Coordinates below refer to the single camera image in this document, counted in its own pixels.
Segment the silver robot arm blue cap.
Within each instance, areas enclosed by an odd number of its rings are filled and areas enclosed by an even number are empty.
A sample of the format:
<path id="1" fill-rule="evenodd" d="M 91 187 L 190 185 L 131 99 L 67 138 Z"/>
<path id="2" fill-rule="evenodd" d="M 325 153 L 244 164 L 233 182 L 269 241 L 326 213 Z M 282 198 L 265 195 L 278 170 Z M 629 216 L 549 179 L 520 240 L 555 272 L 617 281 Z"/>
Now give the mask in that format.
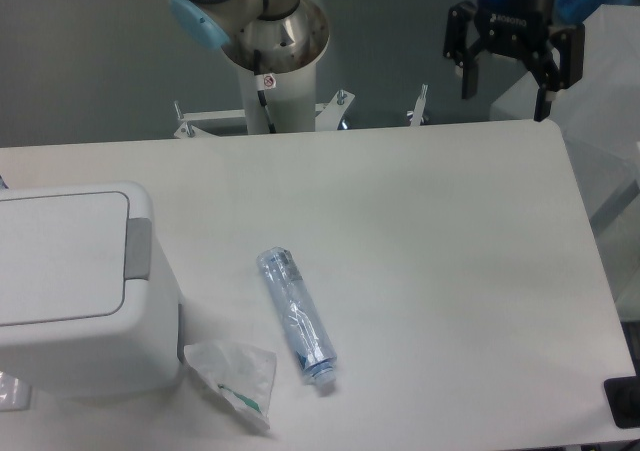
<path id="1" fill-rule="evenodd" d="M 317 32 L 305 28 L 278 39 L 283 58 L 269 58 L 254 46 L 249 26 L 292 20 L 302 0 L 169 0 L 177 22 L 209 49 L 244 46 L 252 71 L 290 69 L 291 60 L 311 46 Z M 489 52 L 524 64 L 538 85 L 534 118 L 546 119 L 555 93 L 583 77 L 585 28 L 552 23 L 553 0 L 462 1 L 448 11 L 443 55 L 462 71 L 462 96 L 477 92 L 477 57 Z"/>

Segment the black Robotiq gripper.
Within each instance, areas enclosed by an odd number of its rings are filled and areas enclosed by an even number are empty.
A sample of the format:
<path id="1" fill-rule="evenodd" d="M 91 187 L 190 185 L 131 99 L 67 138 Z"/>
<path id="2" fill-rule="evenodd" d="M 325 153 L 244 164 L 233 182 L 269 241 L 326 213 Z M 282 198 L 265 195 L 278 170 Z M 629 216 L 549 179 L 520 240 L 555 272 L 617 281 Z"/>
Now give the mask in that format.
<path id="1" fill-rule="evenodd" d="M 477 0 L 453 5 L 447 16 L 443 56 L 462 71 L 462 98 L 477 93 L 482 51 L 519 60 L 538 85 L 533 119 L 549 117 L 555 95 L 583 77 L 585 25 L 552 25 L 554 0 Z M 478 39 L 469 46 L 473 22 Z"/>

